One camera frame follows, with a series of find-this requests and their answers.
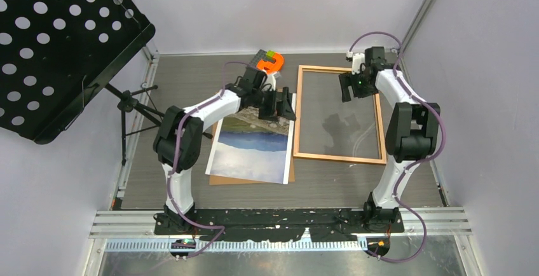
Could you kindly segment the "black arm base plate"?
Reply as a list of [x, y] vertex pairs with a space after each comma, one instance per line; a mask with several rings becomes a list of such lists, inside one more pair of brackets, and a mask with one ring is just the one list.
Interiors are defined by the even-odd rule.
[[165, 209], [153, 215], [156, 235], [188, 235], [208, 242], [296, 242], [305, 233], [316, 242], [352, 241], [356, 234], [404, 232], [392, 223], [366, 221], [360, 209], [191, 209], [185, 218]]

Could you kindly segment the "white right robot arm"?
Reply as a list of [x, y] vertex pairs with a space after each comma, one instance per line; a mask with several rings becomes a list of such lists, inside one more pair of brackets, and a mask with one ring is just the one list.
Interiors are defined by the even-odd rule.
[[389, 156], [382, 178], [369, 194], [360, 215], [363, 228], [380, 231], [398, 221], [400, 197], [411, 174], [437, 148], [440, 107], [422, 99], [404, 79], [398, 63], [381, 46], [363, 53], [347, 51], [351, 71], [339, 75], [341, 100], [382, 93], [392, 105], [385, 136]]

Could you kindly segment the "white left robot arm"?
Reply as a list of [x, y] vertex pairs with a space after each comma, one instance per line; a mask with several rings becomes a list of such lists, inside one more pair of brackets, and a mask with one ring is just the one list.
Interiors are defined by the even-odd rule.
[[288, 87], [277, 89], [276, 81], [265, 71], [248, 66], [243, 75], [232, 83], [223, 83], [210, 98], [185, 109], [169, 107], [153, 142], [164, 171], [167, 193], [163, 212], [155, 220], [180, 234], [189, 233], [194, 226], [201, 228], [190, 213], [194, 207], [191, 173], [199, 159], [206, 129], [248, 107], [258, 110], [260, 120], [294, 121], [292, 98]]

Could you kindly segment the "wooden picture frame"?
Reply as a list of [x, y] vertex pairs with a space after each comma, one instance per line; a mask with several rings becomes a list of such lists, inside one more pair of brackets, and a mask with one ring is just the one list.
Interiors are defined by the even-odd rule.
[[296, 123], [294, 125], [294, 140], [292, 156], [309, 160], [324, 160], [330, 162], [363, 163], [369, 165], [386, 165], [387, 153], [385, 145], [385, 135], [383, 131], [383, 116], [381, 111], [381, 99], [378, 93], [372, 96], [374, 104], [374, 116], [377, 133], [379, 158], [363, 158], [354, 156], [322, 155], [314, 153], [300, 152], [300, 133], [301, 133], [301, 112], [302, 112], [302, 94], [303, 94], [303, 76], [305, 72], [342, 74], [351, 72], [351, 68], [345, 67], [327, 67], [327, 66], [309, 66], [299, 65], [297, 70], [297, 92], [296, 92]]

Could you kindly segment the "transparent acrylic sheet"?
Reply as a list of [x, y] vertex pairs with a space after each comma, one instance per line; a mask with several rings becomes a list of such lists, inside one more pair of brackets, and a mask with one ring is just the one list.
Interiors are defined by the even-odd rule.
[[372, 96], [341, 101], [339, 74], [303, 76], [300, 152], [379, 158]]

